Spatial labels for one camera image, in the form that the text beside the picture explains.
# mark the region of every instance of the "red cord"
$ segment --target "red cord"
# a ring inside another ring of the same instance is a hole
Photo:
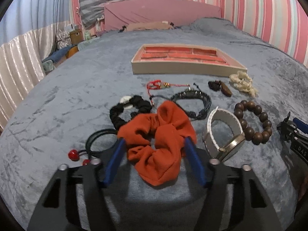
[[[165,89],[170,87],[189,87],[189,84],[170,84],[168,82],[161,82],[161,80],[154,80],[147,83],[147,94],[149,95],[151,104],[154,106],[154,103],[152,101],[152,95],[150,93],[150,90],[159,90],[159,89]]]

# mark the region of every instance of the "cream scrunchie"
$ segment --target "cream scrunchie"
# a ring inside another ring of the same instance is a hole
[[[247,73],[238,71],[237,74],[230,75],[229,79],[239,91],[249,93],[252,97],[256,97],[258,90],[252,87],[252,79]]]

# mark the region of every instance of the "bed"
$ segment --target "bed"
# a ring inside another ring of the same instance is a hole
[[[109,109],[125,95],[147,99],[145,84],[154,79],[170,83],[197,83],[211,96],[211,110],[219,106],[233,111],[241,100],[251,99],[234,88],[231,98],[211,91],[204,75],[133,75],[130,60],[144,43],[185,43],[219,48],[248,68],[254,87],[259,90],[256,104],[268,112],[273,135],[267,144],[246,142],[226,162],[240,167],[250,164],[266,189],[282,227],[293,219],[299,186],[299,162],[280,140],[277,124],[292,116],[308,121],[308,72],[285,53],[252,37],[225,19],[203,18],[190,26],[168,31],[136,31],[104,34],[44,78],[24,99],[8,122],[0,138],[0,194],[16,220],[27,228],[34,207],[57,167],[66,163],[80,166],[67,157],[71,149],[84,148],[87,137],[102,128],[110,128]],[[227,78],[219,78],[228,84]],[[159,91],[171,96],[181,91]],[[155,99],[157,105],[162,101]],[[180,102],[182,107],[199,111],[201,103]],[[122,117],[129,118],[130,111]],[[261,130],[257,117],[245,118],[255,130]],[[198,148],[204,148],[202,132],[206,121],[193,121]],[[222,124],[214,128],[219,144],[230,139],[231,131]],[[102,137],[94,150],[108,148],[113,137]],[[185,159],[176,181],[160,187],[146,184],[124,158],[114,183],[105,190],[106,201],[118,230],[193,230],[206,190],[194,179]],[[81,187],[78,188],[82,226],[89,229]],[[226,227],[230,200],[222,226]]]

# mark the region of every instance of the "red bead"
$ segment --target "red bead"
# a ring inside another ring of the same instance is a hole
[[[84,159],[84,161],[82,162],[82,165],[83,166],[86,166],[90,163],[90,160],[89,159]]]
[[[69,153],[68,153],[68,158],[70,158],[72,161],[79,161],[79,154],[78,151],[76,149],[72,149]]]

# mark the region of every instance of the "orange scrunchie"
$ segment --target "orange scrunchie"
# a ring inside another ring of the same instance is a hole
[[[155,148],[144,138],[155,134]],[[127,144],[127,159],[135,162],[135,169],[143,180],[153,186],[177,178],[184,138],[197,142],[189,118],[175,103],[165,101],[157,114],[139,114],[119,129],[118,137]]]

